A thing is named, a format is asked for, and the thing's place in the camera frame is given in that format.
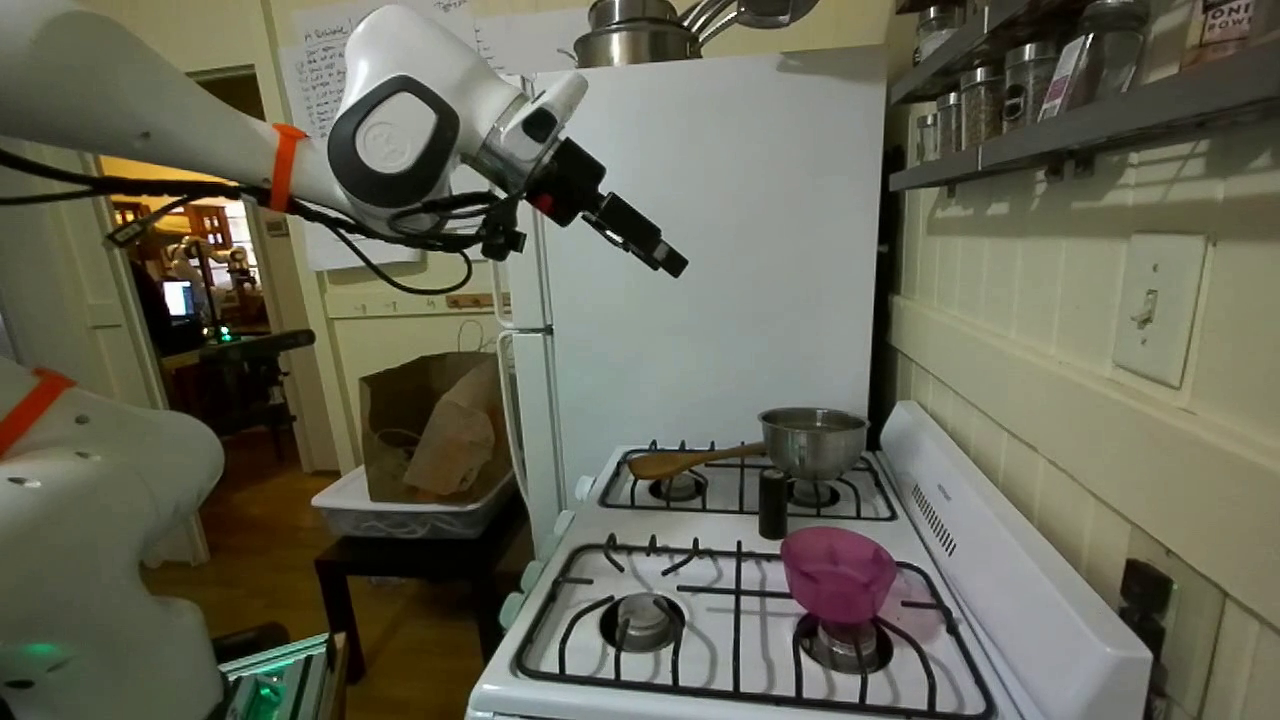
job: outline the white stove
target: white stove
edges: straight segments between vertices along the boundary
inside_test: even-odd
[[[880,444],[789,503],[789,529],[888,548],[874,625],[822,630],[789,597],[781,541],[761,537],[765,456],[654,490],[624,461],[662,446],[624,446],[582,482],[467,716],[1138,716],[1146,648],[963,453],[914,402]]]

